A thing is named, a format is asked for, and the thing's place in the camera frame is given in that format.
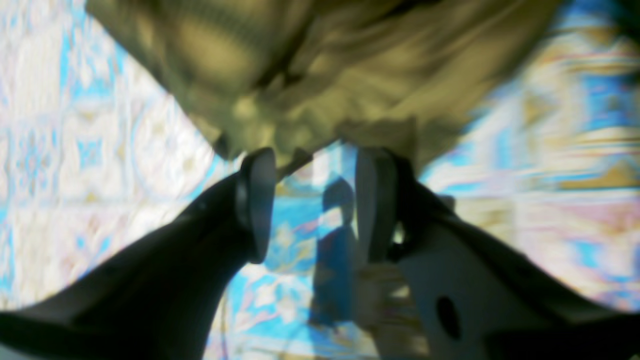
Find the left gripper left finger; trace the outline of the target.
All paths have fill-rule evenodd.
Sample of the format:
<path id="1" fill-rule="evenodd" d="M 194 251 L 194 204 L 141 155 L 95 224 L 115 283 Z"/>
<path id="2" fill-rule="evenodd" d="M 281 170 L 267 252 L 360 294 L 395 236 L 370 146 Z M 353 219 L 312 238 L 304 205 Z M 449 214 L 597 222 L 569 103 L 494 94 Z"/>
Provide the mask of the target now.
<path id="1" fill-rule="evenodd" d="M 274 151 L 257 150 L 172 222 L 57 294 L 2 311 L 3 360 L 201 360 L 218 304 L 271 233 Z"/>

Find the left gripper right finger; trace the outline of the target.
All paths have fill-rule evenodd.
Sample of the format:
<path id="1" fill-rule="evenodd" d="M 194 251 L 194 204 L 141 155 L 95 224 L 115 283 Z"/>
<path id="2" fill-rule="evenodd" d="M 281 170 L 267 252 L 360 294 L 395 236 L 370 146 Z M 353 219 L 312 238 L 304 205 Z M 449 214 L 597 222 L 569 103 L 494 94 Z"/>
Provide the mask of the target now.
<path id="1" fill-rule="evenodd" d="M 433 360 L 630 360 L 639 314 L 596 304 L 461 219 L 384 148 L 358 151 L 360 251 L 406 280 Z"/>

